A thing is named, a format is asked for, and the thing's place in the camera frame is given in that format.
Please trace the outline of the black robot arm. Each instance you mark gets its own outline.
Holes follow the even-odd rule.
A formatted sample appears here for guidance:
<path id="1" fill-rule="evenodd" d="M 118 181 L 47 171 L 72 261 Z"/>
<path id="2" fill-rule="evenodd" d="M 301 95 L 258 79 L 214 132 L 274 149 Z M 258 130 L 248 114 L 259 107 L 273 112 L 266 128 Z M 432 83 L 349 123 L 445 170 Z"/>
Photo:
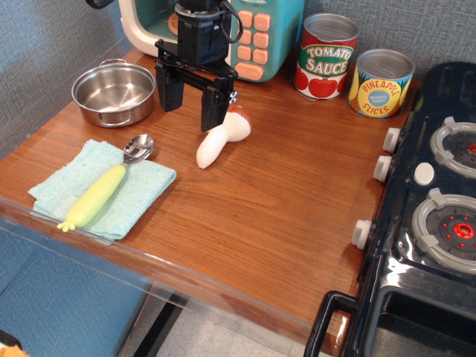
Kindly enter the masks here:
<path id="1" fill-rule="evenodd" d="M 161 108 L 181 107 L 184 86 L 202 92 L 201 130 L 206 132 L 225 119 L 236 100 L 234 81 L 238 73 L 227 64 L 229 46 L 243 34 L 242 21 L 229 1 L 179 1 L 176 43 L 155 43 L 156 81 Z"/>

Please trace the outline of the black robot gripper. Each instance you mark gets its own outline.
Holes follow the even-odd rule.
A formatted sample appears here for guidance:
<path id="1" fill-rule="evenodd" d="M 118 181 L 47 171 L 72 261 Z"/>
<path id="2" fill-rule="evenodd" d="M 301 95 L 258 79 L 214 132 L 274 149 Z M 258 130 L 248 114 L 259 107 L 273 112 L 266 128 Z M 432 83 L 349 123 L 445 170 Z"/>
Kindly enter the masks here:
<path id="1" fill-rule="evenodd" d="M 201 130 L 221 125 L 228 107 L 236 102 L 234 81 L 237 72 L 226 63 L 229 46 L 238 41 L 231 33 L 232 18 L 238 14 L 232 7 L 176 7 L 177 41 L 158 40 L 155 64 L 161 108 L 171 112 L 181 107 L 184 85 L 202 90 Z M 205 79 L 195 70 L 215 74 Z"/>

